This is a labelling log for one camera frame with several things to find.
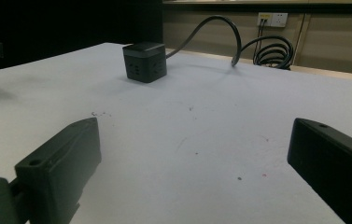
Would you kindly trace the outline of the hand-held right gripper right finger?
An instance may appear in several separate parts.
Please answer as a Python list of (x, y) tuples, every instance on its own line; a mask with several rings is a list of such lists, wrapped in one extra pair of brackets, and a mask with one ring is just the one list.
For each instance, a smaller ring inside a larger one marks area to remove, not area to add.
[(296, 118), (288, 163), (345, 224), (352, 224), (352, 137)]

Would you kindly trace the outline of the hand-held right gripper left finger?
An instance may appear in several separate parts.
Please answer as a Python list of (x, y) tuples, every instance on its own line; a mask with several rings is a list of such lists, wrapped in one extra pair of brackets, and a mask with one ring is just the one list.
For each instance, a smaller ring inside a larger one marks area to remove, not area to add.
[(15, 166), (31, 224), (68, 224), (101, 162), (96, 118), (76, 121)]

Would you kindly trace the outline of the black cube power socket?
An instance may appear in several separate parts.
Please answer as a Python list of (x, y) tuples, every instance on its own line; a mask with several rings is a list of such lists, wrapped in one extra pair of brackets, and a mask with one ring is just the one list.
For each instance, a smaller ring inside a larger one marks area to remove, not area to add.
[(141, 42), (122, 48), (127, 78), (151, 83), (167, 75), (164, 44)]

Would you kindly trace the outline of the white wall socket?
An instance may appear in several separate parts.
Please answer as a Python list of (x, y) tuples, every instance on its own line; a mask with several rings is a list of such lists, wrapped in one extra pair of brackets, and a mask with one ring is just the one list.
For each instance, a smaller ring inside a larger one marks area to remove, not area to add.
[(258, 14), (258, 26), (284, 28), (287, 24), (288, 13), (260, 12)]

